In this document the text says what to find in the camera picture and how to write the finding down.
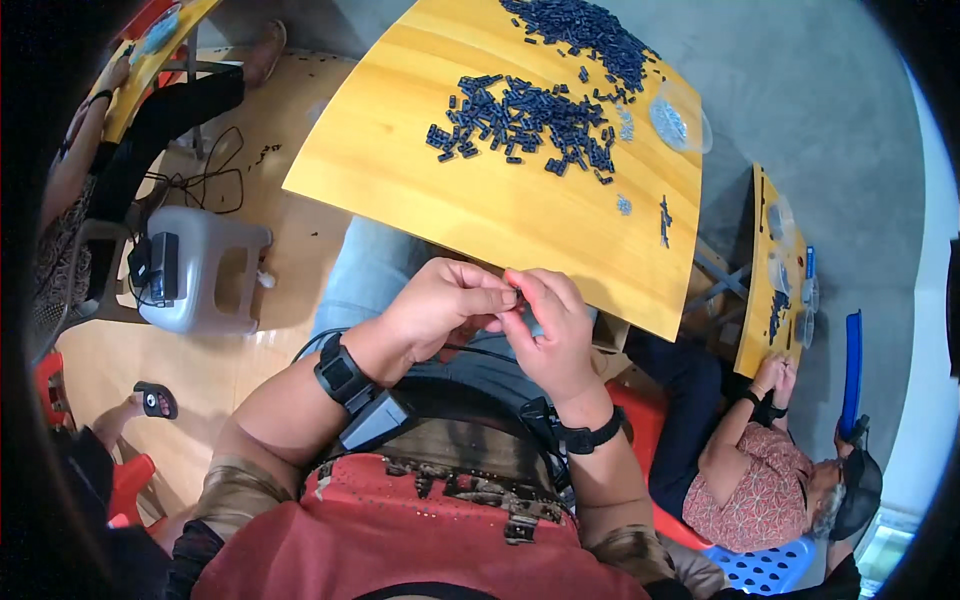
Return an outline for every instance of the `wooden table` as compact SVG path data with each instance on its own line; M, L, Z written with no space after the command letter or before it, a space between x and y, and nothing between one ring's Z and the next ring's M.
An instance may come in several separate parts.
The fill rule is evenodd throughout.
M159 51L150 55L142 55L131 66L130 77L127 82L113 94L113 102L110 104L107 119L104 123L104 140L108 142L120 141L127 127L130 126L140 103L147 97L147 91L153 86L156 76L168 66L167 61L188 37L190 37L188 44L190 58L183 70L187 70L189 81L196 77L197 26L213 9L217 8L220 2L221 0L192 0L183 3L183 7L180 9L177 31ZM110 59L110 63L120 58L128 45L128 43L120 44L120 47L117 48ZM100 77L97 78L97 83L92 87L92 92L100 87L100 79L105 74L106 72L101 73Z
M788 269L794 269L791 276L794 280L790 295L790 309L780 312L780 327L770 344L770 314L773 308L774 288L767 275L767 260L770 251L777 245L770 236L767 225L767 209L780 197L777 188L767 178L762 167L754 163L754 264L753 275L750 281L750 296L747 300L747 312L744 316L743 331L740 334L740 346L736 353L736 362L733 370L747 377L756 375L760 362L771 352L786 353L793 356L800 364L800 355L804 346L793 337L796 330L796 320L804 311L804 304L800 297L800 287L806 272L806 242L797 229L796 242L792 252L786 258Z
M668 340L684 306L700 214L702 157L678 154L654 132L648 107L656 74L628 105L635 138L612 147L613 183L571 165L562 178L543 170L559 152L519 150L522 165L475 139L480 154L441 164L424 143L444 116L451 94L462 99L464 75L513 75L552 88L568 84L577 101L613 92L589 51L562 58L568 44L532 45L496 0L419 0L374 44L324 111L303 144L283 188L339 206L500 267L544 267L570 275L587 303ZM577 77L580 66L589 82ZM686 83L667 64L657 68ZM491 93L500 98L500 88ZM610 104L604 116L619 130ZM617 194L633 204L617 211ZM660 245L660 201L673 225Z

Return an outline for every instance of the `person's hand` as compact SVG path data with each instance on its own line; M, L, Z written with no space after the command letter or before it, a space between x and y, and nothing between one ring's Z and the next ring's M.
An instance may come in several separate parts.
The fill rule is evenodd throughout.
M516 308L516 290L482 268L433 258L414 275L384 311L385 335L422 362L444 343L464 345L481 328L499 330L494 314ZM456 350L441 352L448 360Z
M544 269L508 269L504 275L520 288L543 327L543 335L535 338L517 311L497 315L523 372L558 406L592 387L602 388L590 366L593 321L576 284Z
M797 383L797 360L788 356L783 360L780 377L774 384L774 408L786 408L793 395L793 386Z
M853 444L844 442L840 438L840 421L837 421L837 426L833 430L833 445L837 449L837 458L847 458L850 456L850 453L853 452Z
M750 389L756 394L756 397L763 400L767 392L774 389L782 375L783 357L779 354L770 354L760 363L760 368L756 372L754 382L750 384Z
M130 76L130 57L120 57L113 64L107 67L107 75L103 79L103 84L97 91L108 89L115 91L117 87L124 84Z

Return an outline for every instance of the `blue marker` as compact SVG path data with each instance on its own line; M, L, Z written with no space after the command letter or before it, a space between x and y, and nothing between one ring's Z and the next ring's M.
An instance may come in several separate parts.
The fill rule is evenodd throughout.
M806 247L806 278L812 279L813 274L816 273L816 263L817 263L817 253L813 250L812 246Z

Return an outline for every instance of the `black wristband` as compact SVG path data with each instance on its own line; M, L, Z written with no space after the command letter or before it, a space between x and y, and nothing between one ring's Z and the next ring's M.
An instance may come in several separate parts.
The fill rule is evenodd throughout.
M768 413L770 415L770 419L771 420L783 419L784 417L786 417L787 408L789 407L785 406L783 408L777 408L776 406L773 405L773 403L771 403L769 408L769 413Z
M760 402L763 401L763 398L757 397L756 394L754 394L754 391L750 388L747 388L746 392L743 393L743 397L747 398L754 404L754 410L756 410L756 408L760 405Z
M590 431L587 427L570 429L558 423L557 437L566 445L567 454L590 454L596 446L612 440L625 419L623 408L614 405L610 420L596 431Z
M93 94L93 98L90 98L90 102L87 105L92 105L94 102L96 102L97 98L106 98L107 106L110 106L110 103L113 102L113 92L108 89L101 89L97 93Z
M373 397L376 385L364 375L347 349L340 345L340 334L330 336L320 351L314 376L324 391L351 415L359 412Z

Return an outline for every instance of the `floral patterned shirt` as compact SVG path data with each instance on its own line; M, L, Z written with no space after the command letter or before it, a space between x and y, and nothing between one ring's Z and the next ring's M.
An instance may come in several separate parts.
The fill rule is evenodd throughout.
M813 463L777 428L749 423L736 445L751 458L730 502L718 506L703 473L690 484L684 521L698 534L732 552L754 552L795 540L806 530L801 481Z

